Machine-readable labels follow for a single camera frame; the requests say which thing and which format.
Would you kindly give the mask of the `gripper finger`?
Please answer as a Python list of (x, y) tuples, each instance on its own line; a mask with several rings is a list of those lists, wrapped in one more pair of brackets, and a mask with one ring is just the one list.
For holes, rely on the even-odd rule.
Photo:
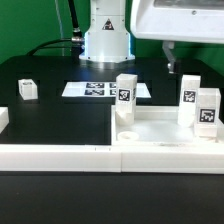
[(173, 52), (175, 43), (173, 41), (164, 41), (162, 44), (163, 52), (168, 60), (167, 68), (170, 74), (178, 73), (178, 61)]

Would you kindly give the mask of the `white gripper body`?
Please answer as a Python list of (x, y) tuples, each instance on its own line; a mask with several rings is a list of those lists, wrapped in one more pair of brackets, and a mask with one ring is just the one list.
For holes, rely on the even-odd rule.
[(224, 0), (133, 0), (139, 39), (224, 44)]

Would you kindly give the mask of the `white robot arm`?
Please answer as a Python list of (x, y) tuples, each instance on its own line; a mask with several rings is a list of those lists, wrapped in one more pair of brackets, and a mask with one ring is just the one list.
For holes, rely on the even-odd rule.
[(90, 6), (80, 59), (101, 68), (135, 59), (131, 37), (161, 40), (171, 73), (176, 42), (224, 44), (224, 0), (132, 0), (129, 27), (126, 0), (90, 0)]

